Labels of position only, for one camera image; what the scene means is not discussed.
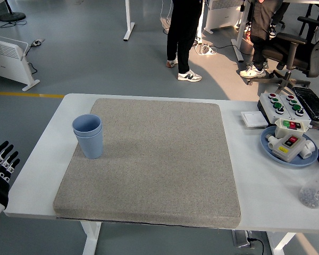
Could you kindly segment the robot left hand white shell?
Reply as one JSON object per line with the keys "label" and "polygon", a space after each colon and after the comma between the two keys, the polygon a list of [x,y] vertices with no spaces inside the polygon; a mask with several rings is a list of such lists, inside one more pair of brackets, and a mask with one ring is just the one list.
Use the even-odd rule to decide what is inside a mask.
{"label": "robot left hand white shell", "polygon": [[8,205],[11,175],[20,163],[19,152],[13,152],[13,148],[8,141],[0,145],[0,214]]}

